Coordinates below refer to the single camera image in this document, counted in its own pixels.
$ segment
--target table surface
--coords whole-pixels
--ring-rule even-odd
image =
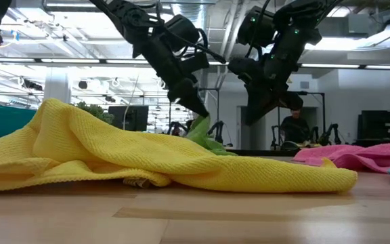
[[[390,176],[344,194],[245,194],[120,180],[0,192],[0,243],[390,244]]]

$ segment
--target ceiling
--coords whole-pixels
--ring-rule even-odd
[[[39,0],[14,1],[4,17],[1,25],[1,34],[4,39],[0,47],[0,57],[23,57],[23,58],[95,58],[95,59],[130,59],[132,57],[131,45],[127,43],[115,29],[113,23],[98,12],[88,1],[45,1],[43,7]],[[234,31],[238,28],[239,15],[247,12],[252,6],[263,4],[263,1],[243,0],[203,0],[195,1],[203,4],[193,4],[190,0],[168,0],[163,3],[163,19],[169,20],[173,14],[181,13],[188,17],[197,27],[205,29],[209,37],[210,48],[217,53],[223,49],[224,35],[228,23],[231,25],[228,40],[225,40],[224,51],[226,58],[241,57],[245,55],[248,47],[240,44],[234,45],[232,39]],[[267,10],[274,12],[290,0],[271,1]],[[232,15],[232,4],[236,5],[236,14]],[[329,22],[339,22],[341,18],[353,14],[363,15],[366,21],[376,28],[380,26],[373,17],[379,20],[385,17],[384,12],[390,11],[390,1],[344,1],[342,6],[336,7],[330,15]],[[324,41],[338,41],[326,37]],[[343,45],[344,40],[339,40],[338,45]],[[376,51],[332,51],[308,48],[302,55],[300,62],[305,63],[330,63],[330,64],[390,64],[390,49],[383,48]],[[106,108],[114,103],[105,101],[104,97],[87,96],[86,94],[113,94],[126,96],[118,97],[117,104],[147,104],[164,106],[168,103],[167,91],[162,88],[160,79],[151,68],[137,67],[105,67],[105,66],[82,66],[67,69],[73,80],[75,95],[73,102],[86,101],[92,104],[101,104]],[[216,68],[207,70],[216,73]],[[317,75],[319,70],[302,69],[300,73]],[[31,93],[28,89],[19,85],[19,77],[31,80],[45,86],[47,67],[35,65],[6,65],[0,63],[0,92]],[[87,89],[80,89],[78,82],[88,81]],[[216,80],[209,81],[209,85],[215,84]],[[132,92],[136,96],[149,94],[156,96],[146,99],[134,98],[129,101]],[[19,104],[28,104],[37,107],[43,95],[35,92],[36,96],[0,96],[0,102],[11,101]],[[173,117],[172,120],[186,120],[189,113]]]

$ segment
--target yellow microfiber cloth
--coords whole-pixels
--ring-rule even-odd
[[[236,192],[341,192],[355,184],[354,171],[324,166],[217,156],[189,139],[120,130],[55,99],[0,138],[0,190],[115,178]]]

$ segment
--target white wall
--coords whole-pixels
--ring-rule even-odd
[[[334,70],[319,79],[326,93],[326,124],[338,123],[348,142],[358,134],[362,110],[390,110],[389,70]]]
[[[316,92],[318,90],[318,81],[315,79],[312,79],[311,75],[292,75],[291,77],[292,83],[289,83],[290,91],[301,91],[300,89],[300,81],[309,81],[309,89],[304,89],[307,92]],[[213,81],[216,81],[215,75],[209,75],[209,83],[212,83]],[[320,103],[313,97],[313,96],[301,96],[304,102],[304,106],[306,107],[321,107]],[[248,96],[246,93],[245,88],[243,87],[243,82],[238,80],[235,75],[230,74],[227,76],[226,80],[223,84],[223,89],[220,91],[219,95],[219,119],[222,120],[227,127],[223,128],[222,137],[223,137],[223,143],[227,144],[230,143],[230,137],[231,137],[231,143],[234,145],[234,148],[237,147],[237,131],[238,131],[238,123],[240,122],[240,118],[237,117],[238,115],[238,107],[239,106],[246,106]],[[208,95],[207,98],[207,109],[209,110],[211,114],[211,121],[212,125],[216,121],[217,113],[216,113],[216,105],[214,99]],[[281,121],[286,116],[290,115],[290,111],[285,108],[281,108]],[[278,112],[277,110],[273,110],[272,112],[268,113],[265,118],[265,130],[261,131],[261,133],[265,133],[265,149],[270,148],[270,143],[272,141],[272,129],[271,127],[273,125],[278,124]]]

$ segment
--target person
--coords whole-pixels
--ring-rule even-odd
[[[309,126],[306,120],[301,118],[300,110],[292,110],[291,116],[282,121],[281,134],[285,136],[285,142],[304,143],[309,137]]]

